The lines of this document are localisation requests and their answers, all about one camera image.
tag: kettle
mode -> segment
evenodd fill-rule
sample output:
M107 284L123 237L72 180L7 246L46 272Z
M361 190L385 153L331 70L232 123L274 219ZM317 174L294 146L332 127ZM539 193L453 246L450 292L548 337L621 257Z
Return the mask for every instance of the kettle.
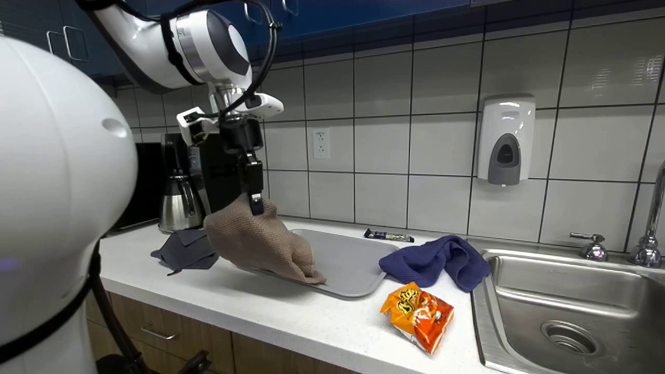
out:
M189 172L182 167L181 141L167 144L167 156L172 159L172 172L165 185L160 222L162 233L197 229L203 222L203 205L194 188Z

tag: blue cloth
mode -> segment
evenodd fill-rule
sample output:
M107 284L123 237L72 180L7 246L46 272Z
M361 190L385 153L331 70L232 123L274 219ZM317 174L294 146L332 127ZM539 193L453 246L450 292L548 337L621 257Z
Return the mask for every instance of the blue cloth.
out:
M437 282L441 270L446 270L453 282L469 292L476 284L491 273L484 257L463 239L448 235L423 244L397 249L379 266L401 282L417 282L430 286Z

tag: stainless steel sink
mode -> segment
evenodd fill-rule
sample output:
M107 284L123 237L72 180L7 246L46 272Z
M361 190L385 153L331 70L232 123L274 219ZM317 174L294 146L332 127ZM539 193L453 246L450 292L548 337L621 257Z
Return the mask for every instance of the stainless steel sink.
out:
M499 371L665 371L665 270L489 249L474 295L479 358Z

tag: kitchen counter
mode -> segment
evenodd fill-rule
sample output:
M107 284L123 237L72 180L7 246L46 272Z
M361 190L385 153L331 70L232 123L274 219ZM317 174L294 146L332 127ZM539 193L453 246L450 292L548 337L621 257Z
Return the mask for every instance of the kitchen counter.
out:
M298 219L287 219L287 226L348 237L364 233ZM170 270L149 257L167 239L155 224L101 239L105 288L354 371L491 371L477 359L469 295L444 272L426 290L450 302L455 315L438 349L426 354L379 311L401 282L387 279L370 296L348 300L270 273L244 272L222 257L209 270L167 275Z

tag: chip bag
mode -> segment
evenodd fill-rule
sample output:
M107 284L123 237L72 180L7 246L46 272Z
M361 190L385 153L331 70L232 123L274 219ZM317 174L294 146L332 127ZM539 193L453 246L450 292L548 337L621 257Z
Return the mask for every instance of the chip bag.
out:
M426 352L438 346L453 317L453 305L422 290L415 282L393 290L380 311L388 313L391 323Z

